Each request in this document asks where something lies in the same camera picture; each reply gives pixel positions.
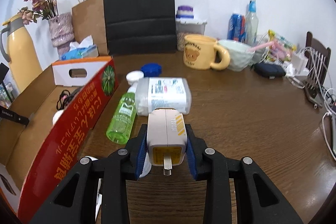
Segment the wooden table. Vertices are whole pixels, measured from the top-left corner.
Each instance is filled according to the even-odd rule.
[[[303,222],[312,219],[336,182],[336,164],[320,129],[324,111],[314,110],[304,92],[286,79],[265,79],[249,69],[193,70],[183,64],[180,52],[116,57],[120,85],[88,137],[82,156],[107,157],[121,148],[109,141],[105,132],[128,89],[126,74],[149,62],[162,66],[162,77],[188,80],[192,107],[184,120],[197,137],[226,157],[251,157]],[[135,118],[131,137],[143,123],[147,117]],[[232,222],[236,223],[233,191]],[[130,221],[202,223],[205,192],[206,182],[193,181],[186,160],[173,168],[170,177],[163,175],[163,168],[153,166],[145,178],[127,182]]]

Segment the power adapter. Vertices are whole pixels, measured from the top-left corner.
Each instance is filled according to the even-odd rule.
[[[300,74],[302,70],[306,67],[308,63],[308,58],[305,56],[303,52],[295,53],[293,52],[291,64],[293,68]]]
[[[148,115],[149,159],[164,167],[164,175],[171,175],[172,167],[183,162],[187,142],[183,115],[177,110],[156,109]]]

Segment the green plastic bottle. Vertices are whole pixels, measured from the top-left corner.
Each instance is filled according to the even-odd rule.
[[[134,83],[127,93],[122,95],[106,131],[106,136],[115,143],[126,144],[131,135],[133,122],[137,114],[134,101],[136,90],[137,83]]]

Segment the bear illustration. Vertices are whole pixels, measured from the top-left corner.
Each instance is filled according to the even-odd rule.
[[[184,49],[184,54],[185,54],[185,57],[188,61],[195,62],[200,53],[199,53],[198,50],[194,50],[194,49],[191,49],[191,48],[185,48]]]

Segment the tissue box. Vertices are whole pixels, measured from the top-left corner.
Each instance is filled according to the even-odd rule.
[[[71,59],[80,59],[86,57],[97,57],[98,56],[98,49],[97,45],[89,46],[88,48],[76,48],[70,50],[63,54],[60,57],[60,60],[71,60]]]

